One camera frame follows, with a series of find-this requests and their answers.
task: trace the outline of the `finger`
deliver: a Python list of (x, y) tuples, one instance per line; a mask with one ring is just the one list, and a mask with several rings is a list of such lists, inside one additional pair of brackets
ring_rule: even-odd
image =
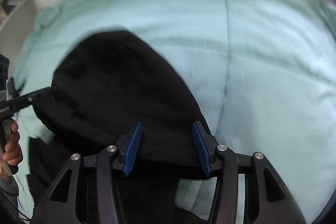
[(7, 163), (10, 165), (18, 165), (21, 161), (23, 161), (23, 155), (22, 153), (19, 155), (19, 157), (13, 159), (13, 160), (9, 160)]
[(15, 120), (12, 121), (11, 128), (13, 132), (16, 132), (19, 129), (19, 126)]
[(13, 132), (5, 145), (5, 151), (11, 152), (13, 149), (15, 149), (16, 146), (18, 145), (19, 139), (20, 139), (20, 133), (17, 131)]
[(6, 152), (2, 155), (5, 161), (14, 160), (15, 158), (19, 157), (21, 153), (21, 148), (17, 145), (11, 152)]

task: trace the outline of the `blue gripper pad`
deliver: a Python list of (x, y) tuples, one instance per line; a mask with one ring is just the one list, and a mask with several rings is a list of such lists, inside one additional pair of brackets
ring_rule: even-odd
[(141, 123), (138, 122), (132, 138), (128, 144), (127, 150), (125, 152), (125, 165), (123, 168), (124, 176), (127, 177), (128, 174), (132, 171), (134, 166), (135, 157), (137, 156), (140, 140), (142, 136), (142, 126)]
[(195, 122), (193, 123), (192, 135), (202, 170), (209, 177), (211, 174), (210, 154)]

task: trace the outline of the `black cloth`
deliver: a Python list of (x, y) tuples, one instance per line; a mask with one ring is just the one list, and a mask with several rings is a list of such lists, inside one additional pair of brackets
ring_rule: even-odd
[(210, 131), (183, 80), (151, 47), (127, 31), (95, 34), (60, 64), (51, 87), (53, 97), (34, 107), (57, 136), (52, 149), (30, 141), (28, 182), (35, 202), (42, 191), (34, 184), (46, 189), (69, 155), (96, 154), (139, 120), (142, 140), (132, 179), (119, 184), (128, 222), (205, 223), (177, 208), (174, 197), (179, 178), (205, 177), (192, 123)]

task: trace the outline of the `mint green bedding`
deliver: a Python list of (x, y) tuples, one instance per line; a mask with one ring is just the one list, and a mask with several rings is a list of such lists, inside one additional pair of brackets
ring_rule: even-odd
[[(181, 75), (212, 134), (237, 153), (263, 152), (311, 223), (336, 188), (336, 12), (318, 0), (65, 0), (40, 11), (14, 74), (23, 93), (50, 85), (89, 34), (126, 28)], [(27, 137), (52, 136), (31, 108)], [(25, 175), (20, 204), (31, 215)], [(181, 181), (176, 204), (206, 219), (215, 180)], [(237, 223), (242, 222), (244, 190)]]

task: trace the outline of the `black cable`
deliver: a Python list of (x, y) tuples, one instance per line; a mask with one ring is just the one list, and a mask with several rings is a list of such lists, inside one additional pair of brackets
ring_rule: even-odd
[(13, 203), (11, 203), (11, 201), (5, 196), (5, 195), (3, 195), (4, 196), (4, 198), (5, 198), (5, 200), (6, 200), (6, 202), (7, 202), (7, 204), (8, 205), (11, 205), (12, 206), (12, 208), (14, 208), (19, 214), (21, 214), (21, 215), (23, 215), (26, 219), (24, 219), (24, 220), (26, 220), (26, 221), (31, 221), (31, 219), (28, 217), (28, 216), (26, 216), (26, 215), (24, 215), (23, 213), (21, 213), (14, 205), (13, 205)]

